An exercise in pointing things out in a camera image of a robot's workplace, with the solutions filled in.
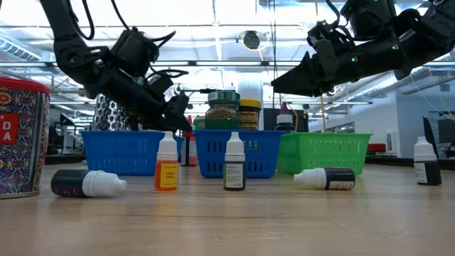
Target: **green plastic basket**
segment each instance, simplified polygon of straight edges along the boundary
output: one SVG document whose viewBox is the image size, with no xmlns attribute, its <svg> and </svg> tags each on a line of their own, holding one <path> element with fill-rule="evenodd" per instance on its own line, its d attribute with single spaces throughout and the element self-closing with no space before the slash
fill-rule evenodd
<svg viewBox="0 0 455 256">
<path fill-rule="evenodd" d="M 295 133 L 283 135 L 277 170 L 300 174 L 316 167 L 344 167 L 360 175 L 371 134 Z"/>
</svg>

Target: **blue basket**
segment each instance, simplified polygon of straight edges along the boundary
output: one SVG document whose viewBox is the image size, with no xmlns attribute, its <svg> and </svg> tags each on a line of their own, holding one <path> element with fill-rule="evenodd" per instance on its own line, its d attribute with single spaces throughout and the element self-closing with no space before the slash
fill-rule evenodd
<svg viewBox="0 0 455 256">
<path fill-rule="evenodd" d="M 200 174 L 206 178 L 222 178 L 226 142 L 232 131 L 196 130 L 196 146 Z M 275 175 L 280 131 L 239 131 L 245 143 L 247 178 L 271 178 Z"/>
<path fill-rule="evenodd" d="M 82 132 L 89 170 L 117 175 L 153 176 L 164 132 Z M 183 138 L 174 137 L 180 154 Z"/>
</svg>

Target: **black robotic arm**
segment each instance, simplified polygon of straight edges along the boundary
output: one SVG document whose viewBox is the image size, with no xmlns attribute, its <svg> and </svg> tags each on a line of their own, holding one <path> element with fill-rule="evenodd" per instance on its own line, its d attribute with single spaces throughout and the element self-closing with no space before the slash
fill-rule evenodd
<svg viewBox="0 0 455 256">
<path fill-rule="evenodd" d="M 136 115 L 148 129 L 191 130 L 183 116 L 189 98 L 182 94 L 164 100 L 164 91 L 173 84 L 169 77 L 161 76 L 157 86 L 141 86 L 134 80 L 144 77 L 150 63 L 158 59 L 159 47 L 153 40 L 133 27 L 123 31 L 112 49 L 88 47 L 68 0 L 40 1 L 53 30 L 58 67 L 83 85 L 89 98 L 102 93 Z"/>
<path fill-rule="evenodd" d="M 431 2 L 423 16 L 414 9 L 397 16 L 393 0 L 347 0 L 341 15 L 354 37 L 339 19 L 318 22 L 307 38 L 316 54 L 306 52 L 298 66 L 273 80 L 274 91 L 317 97 L 335 85 L 390 70 L 398 80 L 405 78 L 455 46 L 455 0 Z"/>
</svg>

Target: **ceiling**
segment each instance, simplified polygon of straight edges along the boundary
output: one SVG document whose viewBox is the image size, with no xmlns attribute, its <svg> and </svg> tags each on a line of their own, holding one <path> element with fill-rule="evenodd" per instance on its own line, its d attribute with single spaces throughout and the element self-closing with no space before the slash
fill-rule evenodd
<svg viewBox="0 0 455 256">
<path fill-rule="evenodd" d="M 72 0 L 73 10 L 79 24 L 89 33 L 88 21 L 81 0 Z M 278 61 L 300 61 L 306 51 L 314 50 L 306 43 L 306 35 L 317 20 L 332 22 L 335 14 L 325 3 L 305 0 L 275 0 L 275 8 L 267 0 L 116 0 L 124 20 L 129 26 L 137 26 L 149 37 L 161 37 L 176 30 L 176 35 L 160 49 L 159 60 L 274 60 L 271 37 L 271 24 L 276 23 Z M 340 9 L 344 1 L 333 1 Z M 419 0 L 398 0 L 397 12 L 417 8 Z M 110 0 L 88 1 L 95 23 L 95 38 L 89 46 L 112 46 L 124 30 L 117 18 Z M 257 31 L 261 40 L 259 51 L 248 50 L 242 44 L 245 31 Z M 0 40 L 12 43 L 20 50 L 35 56 L 39 61 L 54 61 L 53 33 L 39 0 L 4 1 L 0 10 Z M 24 63 L 24 55 L 17 57 L 18 51 L 2 49 L 3 62 Z M 175 79 L 176 84 L 185 88 L 205 87 L 224 88 L 236 85 L 239 73 L 261 73 L 265 84 L 273 79 L 272 69 L 256 68 L 214 68 L 183 67 L 190 75 Z M 31 78 L 52 87 L 54 102 L 92 101 L 81 96 L 83 86 L 68 79 L 57 68 L 0 68 L 4 75 Z M 295 95 L 284 95 L 294 102 L 309 101 Z M 205 102 L 205 95 L 195 93 L 191 102 Z M 271 87 L 265 87 L 264 100 L 272 100 Z M 61 104 L 64 110 L 92 110 L 92 105 Z M 193 112 L 204 112 L 206 105 L 197 105 Z"/>
</svg>

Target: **table surface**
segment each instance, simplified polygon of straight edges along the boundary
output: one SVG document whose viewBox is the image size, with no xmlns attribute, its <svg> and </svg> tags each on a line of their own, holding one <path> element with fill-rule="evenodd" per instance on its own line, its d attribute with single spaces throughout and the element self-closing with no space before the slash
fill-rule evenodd
<svg viewBox="0 0 455 256">
<path fill-rule="evenodd" d="M 454 255 L 455 172 L 418 186 L 412 169 L 366 166 L 353 191 L 305 189 L 291 176 L 220 179 L 183 169 L 178 191 L 155 192 L 153 177 L 125 177 L 116 198 L 42 192 L 0 201 L 0 255 Z"/>
</svg>

